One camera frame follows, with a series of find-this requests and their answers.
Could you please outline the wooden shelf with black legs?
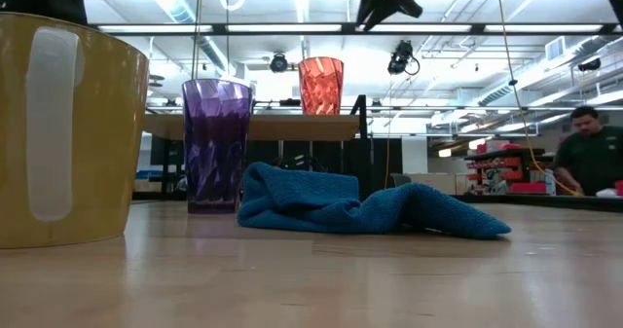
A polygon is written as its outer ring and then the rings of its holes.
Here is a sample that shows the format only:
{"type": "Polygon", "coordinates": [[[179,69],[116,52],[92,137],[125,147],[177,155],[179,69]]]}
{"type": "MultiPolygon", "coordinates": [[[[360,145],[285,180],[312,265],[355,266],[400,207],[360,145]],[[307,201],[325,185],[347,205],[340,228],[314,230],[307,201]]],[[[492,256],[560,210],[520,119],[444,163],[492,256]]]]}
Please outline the wooden shelf with black legs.
{"type": "MultiPolygon", "coordinates": [[[[250,119],[248,139],[251,141],[338,141],[358,138],[362,147],[360,155],[367,160],[361,167],[360,197],[366,199],[373,193],[373,142],[368,134],[367,97],[359,95],[347,115],[253,115],[250,119]]],[[[152,109],[143,120],[143,130],[164,141],[161,189],[158,192],[136,192],[139,200],[181,200],[182,195],[172,193],[169,186],[169,151],[173,141],[183,139],[183,117],[174,114],[157,114],[152,109]]]]}

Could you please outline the person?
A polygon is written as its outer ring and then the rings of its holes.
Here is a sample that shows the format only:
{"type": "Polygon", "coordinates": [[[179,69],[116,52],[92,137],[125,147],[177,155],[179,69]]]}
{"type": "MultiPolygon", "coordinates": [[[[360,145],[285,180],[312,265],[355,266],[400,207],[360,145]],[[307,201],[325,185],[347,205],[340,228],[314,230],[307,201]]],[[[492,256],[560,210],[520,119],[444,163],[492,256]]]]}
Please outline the person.
{"type": "Polygon", "coordinates": [[[598,111],[580,106],[570,114],[576,132],[560,144],[554,170],[567,186],[583,196],[613,189],[623,181],[623,128],[604,126],[598,111]]]}

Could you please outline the yellow mug with white handle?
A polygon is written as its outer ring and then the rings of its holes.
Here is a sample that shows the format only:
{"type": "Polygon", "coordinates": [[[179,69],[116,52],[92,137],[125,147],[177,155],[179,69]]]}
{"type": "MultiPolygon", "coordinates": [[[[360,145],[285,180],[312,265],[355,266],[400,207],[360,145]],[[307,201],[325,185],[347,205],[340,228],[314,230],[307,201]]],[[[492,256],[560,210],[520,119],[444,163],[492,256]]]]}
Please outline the yellow mug with white handle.
{"type": "Polygon", "coordinates": [[[101,31],[0,13],[0,249],[123,233],[148,65],[101,31]]]}

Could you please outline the black far table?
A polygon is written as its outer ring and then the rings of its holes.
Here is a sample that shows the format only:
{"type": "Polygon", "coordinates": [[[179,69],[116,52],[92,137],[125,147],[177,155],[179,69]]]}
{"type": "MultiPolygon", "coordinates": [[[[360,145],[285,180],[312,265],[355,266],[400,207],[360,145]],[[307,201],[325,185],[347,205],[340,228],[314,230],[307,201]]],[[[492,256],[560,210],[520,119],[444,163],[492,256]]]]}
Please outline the black far table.
{"type": "Polygon", "coordinates": [[[462,195],[455,196],[455,199],[467,203],[519,204],[552,208],[583,209],[602,212],[623,213],[623,198],[537,195],[462,195]]]}

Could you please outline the orange faceted plastic cup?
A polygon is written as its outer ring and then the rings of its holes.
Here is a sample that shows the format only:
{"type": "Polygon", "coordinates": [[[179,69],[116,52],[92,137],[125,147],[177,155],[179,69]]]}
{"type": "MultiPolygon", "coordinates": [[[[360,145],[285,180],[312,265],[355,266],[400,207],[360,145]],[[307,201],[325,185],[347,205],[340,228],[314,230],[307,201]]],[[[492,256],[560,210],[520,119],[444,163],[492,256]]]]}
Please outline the orange faceted plastic cup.
{"type": "Polygon", "coordinates": [[[308,57],[298,64],[304,115],[339,115],[344,63],[329,56],[308,57]]]}

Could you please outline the blue microfibre cloth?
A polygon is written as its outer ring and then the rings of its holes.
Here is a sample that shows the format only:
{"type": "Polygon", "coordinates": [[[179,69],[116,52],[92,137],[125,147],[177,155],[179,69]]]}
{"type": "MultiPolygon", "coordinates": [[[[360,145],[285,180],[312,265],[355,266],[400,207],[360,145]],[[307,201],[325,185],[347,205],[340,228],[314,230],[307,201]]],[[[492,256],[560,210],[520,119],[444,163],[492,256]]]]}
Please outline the blue microfibre cloth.
{"type": "Polygon", "coordinates": [[[251,164],[242,179],[238,224],[325,234],[385,234],[406,227],[493,239],[511,228],[430,186],[408,183],[359,199],[354,176],[251,164]]]}

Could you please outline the rack with red bins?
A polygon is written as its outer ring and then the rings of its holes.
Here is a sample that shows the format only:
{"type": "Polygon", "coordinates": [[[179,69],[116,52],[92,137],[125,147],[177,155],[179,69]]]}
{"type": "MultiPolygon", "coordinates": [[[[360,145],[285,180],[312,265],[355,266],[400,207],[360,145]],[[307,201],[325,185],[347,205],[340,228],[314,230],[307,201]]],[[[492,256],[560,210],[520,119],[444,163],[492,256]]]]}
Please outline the rack with red bins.
{"type": "Polygon", "coordinates": [[[477,143],[475,153],[464,160],[470,170],[464,194],[548,196],[544,171],[553,170],[554,155],[544,149],[492,140],[477,143]]]}

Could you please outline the purple faceted plastic cup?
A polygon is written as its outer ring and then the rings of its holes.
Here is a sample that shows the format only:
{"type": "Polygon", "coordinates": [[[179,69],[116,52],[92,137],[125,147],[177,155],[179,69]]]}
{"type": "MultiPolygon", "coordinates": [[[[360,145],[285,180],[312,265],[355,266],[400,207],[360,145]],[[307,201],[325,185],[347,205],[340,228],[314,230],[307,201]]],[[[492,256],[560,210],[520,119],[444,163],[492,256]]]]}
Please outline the purple faceted plastic cup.
{"type": "Polygon", "coordinates": [[[241,83],[196,79],[182,85],[188,211],[233,213],[239,197],[253,90],[241,83]]]}

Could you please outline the black overhead frame bar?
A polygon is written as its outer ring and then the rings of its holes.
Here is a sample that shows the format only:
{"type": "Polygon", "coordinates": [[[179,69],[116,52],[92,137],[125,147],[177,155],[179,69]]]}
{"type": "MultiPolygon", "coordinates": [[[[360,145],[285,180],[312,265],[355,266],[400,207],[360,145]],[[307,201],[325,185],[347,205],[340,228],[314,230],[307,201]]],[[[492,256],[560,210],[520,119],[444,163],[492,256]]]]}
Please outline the black overhead frame bar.
{"type": "Polygon", "coordinates": [[[342,23],[215,23],[201,24],[97,24],[114,36],[257,35],[430,35],[430,36],[556,36],[623,35],[616,23],[381,23],[366,31],[353,22],[342,23]]]}

